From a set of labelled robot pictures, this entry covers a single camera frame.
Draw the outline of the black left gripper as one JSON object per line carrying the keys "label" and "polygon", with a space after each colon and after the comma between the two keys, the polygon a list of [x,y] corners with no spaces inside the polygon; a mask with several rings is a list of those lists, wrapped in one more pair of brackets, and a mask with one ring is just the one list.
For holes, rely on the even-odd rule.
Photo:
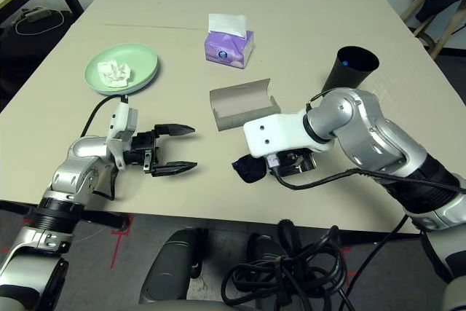
{"label": "black left gripper", "polygon": [[150,173],[153,177],[174,176],[191,170],[197,166],[196,162],[175,161],[158,164],[157,139],[159,135],[181,136],[194,132],[195,129],[187,125],[155,125],[153,130],[132,137],[130,149],[125,152],[125,163],[140,165],[144,173]]}

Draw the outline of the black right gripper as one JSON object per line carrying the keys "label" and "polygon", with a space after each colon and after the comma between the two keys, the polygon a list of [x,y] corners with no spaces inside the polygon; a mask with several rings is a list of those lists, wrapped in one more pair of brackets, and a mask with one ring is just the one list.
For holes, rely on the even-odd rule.
{"label": "black right gripper", "polygon": [[308,148],[280,151],[275,156],[277,173],[280,176],[292,176],[316,168],[313,153]]}

